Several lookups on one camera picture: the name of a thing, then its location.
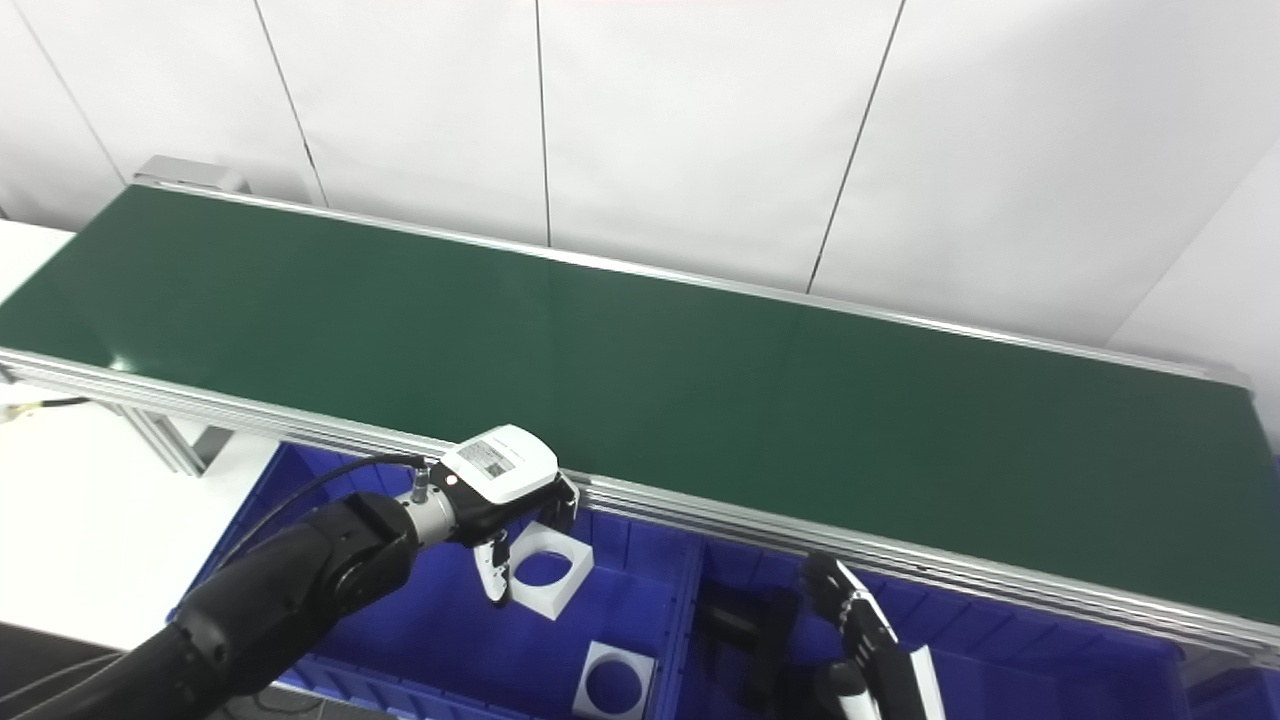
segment metal leg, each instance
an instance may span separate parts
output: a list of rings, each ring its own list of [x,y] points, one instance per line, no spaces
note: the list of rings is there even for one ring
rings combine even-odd
[[[173,427],[169,418],[146,410],[137,410],[124,405],[116,405],[120,415],[133,425],[133,429],[142,436],[142,439],[151,446],[160,460],[174,473],[183,473],[198,478],[209,469],[209,464],[221,451],[232,432],[223,428],[209,428],[196,439],[195,446],[188,445],[182,433]]]

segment black cable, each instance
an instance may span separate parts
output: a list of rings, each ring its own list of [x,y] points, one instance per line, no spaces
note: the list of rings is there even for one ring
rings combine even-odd
[[[257,523],[253,523],[253,527],[246,530],[244,534],[241,536],[238,541],[236,541],[236,544],[233,544],[230,550],[223,553],[221,559],[218,561],[216,565],[214,565],[214,569],[210,571],[210,574],[216,573],[223,568],[225,568],[227,564],[230,562],[230,560],[236,557],[236,555],[241,550],[243,550],[244,546],[248,544],[251,539],[253,539],[253,536],[256,536],[262,528],[265,528],[271,520],[274,520],[276,515],[283,512],[285,507],[297,502],[300,497],[307,495],[308,492],[316,489],[317,487],[328,483],[329,480],[337,477],[346,475],[352,470],[357,470],[367,465],[407,465],[410,468],[416,468],[421,470],[426,468],[426,459],[424,459],[420,455],[371,455],[369,457],[361,457],[360,460],[356,460],[353,462],[347,462],[346,465],[334,468],[333,470],[329,470],[323,475],[316,475],[315,478],[311,478],[310,480],[298,486],[293,492],[289,493],[288,497],[276,503],[275,507],[268,510],[266,515],[262,515],[262,518]]]
[[[67,407],[68,405],[83,405],[88,402],[87,397],[64,397],[60,400],[42,400],[40,402],[41,407]]]
[[[4,703],[6,703],[6,702],[9,702],[9,701],[12,701],[14,698],[22,697],[22,696],[29,693],[31,691],[33,691],[33,689],[36,689],[38,687],[42,687],[42,685],[45,685],[47,683],[51,683],[51,682],[56,680],[58,678],[63,678],[63,676],[69,675],[69,674],[72,674],[72,673],[74,673],[77,670],[83,670],[84,667],[93,667],[95,665],[101,664],[104,660],[115,660],[115,659],[120,657],[122,655],[124,655],[124,653],[123,652],[108,652],[106,655],[97,655],[95,657],[90,657],[88,660],[77,662],[74,665],[68,665],[67,667],[63,667],[61,670],[58,670],[56,673],[50,673],[50,674],[45,675],[44,678],[41,678],[38,680],[31,682],[31,683],[28,683],[28,684],[26,684],[26,685],[23,685],[20,688],[13,691],[12,693],[8,693],[4,697],[0,697],[0,706],[3,706]]]

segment table surface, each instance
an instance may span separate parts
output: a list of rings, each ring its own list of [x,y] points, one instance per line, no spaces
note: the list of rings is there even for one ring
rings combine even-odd
[[[0,346],[1280,624],[1248,392],[833,310],[131,187]]]
[[[0,220],[0,299],[69,238]],[[50,397],[0,383],[0,405]],[[0,424],[0,621],[137,646],[164,625],[275,447],[237,433],[202,478],[189,478],[100,405]]]

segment blue bin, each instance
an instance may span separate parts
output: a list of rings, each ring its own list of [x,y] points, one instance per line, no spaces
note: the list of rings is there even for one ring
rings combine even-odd
[[[292,488],[349,460],[282,445],[198,579]],[[408,486],[403,469],[356,470],[303,498],[262,537],[346,493],[399,495]],[[737,702],[748,657],[713,648],[695,629],[699,587],[713,582],[760,598],[799,589],[800,559],[586,510],[572,534],[594,547],[595,570],[559,620],[516,603],[493,609],[471,552],[444,544],[419,556],[404,588],[344,619],[282,680],[403,717],[567,720],[588,647],[600,641],[655,660],[646,720],[754,719]],[[860,577],[902,642],[933,650],[948,720],[1280,720],[1274,674],[1204,685],[1189,706],[1180,651],[1169,642]],[[788,662],[838,656],[835,629],[803,610]],[[611,688],[599,692],[604,706]]]
[[[282,446],[212,557],[292,488],[349,460]],[[278,525],[353,491],[408,487],[407,470],[365,468],[300,501]],[[588,647],[599,641],[657,661],[646,717],[669,717],[678,678],[668,669],[685,652],[701,539],[589,510],[572,534],[591,544],[595,568],[558,620],[517,603],[494,609],[471,551],[442,544],[419,555],[403,588],[339,623],[282,680],[404,717],[567,720]],[[596,696],[598,705],[608,700]]]
[[[1196,720],[1280,720],[1280,673],[1230,670],[1190,689]]]
[[[709,539],[703,575],[763,598],[776,587],[797,589],[799,564]],[[931,647],[947,720],[1190,717],[1178,678],[1181,652],[1169,642],[870,573],[859,577],[904,644]],[[694,633],[680,669],[680,720],[754,719],[737,702],[745,653],[712,644]],[[787,656],[795,664],[836,660],[840,638],[831,624],[801,611]]]

